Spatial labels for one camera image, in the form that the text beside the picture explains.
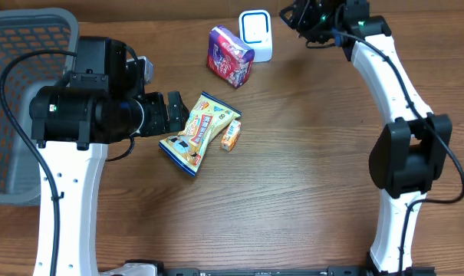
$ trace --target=wooden table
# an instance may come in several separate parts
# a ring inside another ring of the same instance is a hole
[[[451,147],[464,166],[464,11],[385,14],[401,61],[436,113],[453,121]],[[379,191],[368,155],[382,126],[369,90],[341,49],[308,50],[273,19],[271,62],[255,64],[238,90],[206,66],[208,33],[236,19],[82,24],[82,35],[125,41],[155,65],[146,90],[179,90],[190,108],[202,90],[243,112],[230,153],[213,141],[195,179],[157,146],[137,139],[131,156],[104,169],[97,220],[100,270],[126,259],[167,267],[324,268],[361,265],[373,242]],[[110,146],[110,156],[128,142]],[[429,197],[459,192],[447,160]],[[0,274],[31,274],[38,207],[0,206]],[[425,205],[415,265],[464,275],[464,201]]]

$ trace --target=chip bag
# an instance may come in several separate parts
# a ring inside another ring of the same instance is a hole
[[[161,140],[159,146],[177,166],[196,176],[209,142],[241,115],[242,112],[203,91],[189,114],[186,128]]]

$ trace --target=orange carton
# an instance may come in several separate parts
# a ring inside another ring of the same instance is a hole
[[[237,120],[233,120],[226,129],[225,135],[222,139],[222,148],[228,151],[232,150],[233,146],[237,143],[241,132],[242,124]]]

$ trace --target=red packaging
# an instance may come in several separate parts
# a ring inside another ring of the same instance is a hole
[[[209,33],[208,68],[227,80],[233,87],[241,87],[250,75],[254,50],[223,25]]]

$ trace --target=mesh basket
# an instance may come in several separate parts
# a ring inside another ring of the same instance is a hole
[[[42,49],[75,51],[77,40],[77,20],[64,9],[0,11],[0,75],[20,54]],[[29,136],[31,99],[39,88],[54,84],[73,63],[72,57],[45,54],[22,61],[8,75],[5,97]],[[40,183],[38,162],[16,135],[0,105],[0,203],[38,205]]]

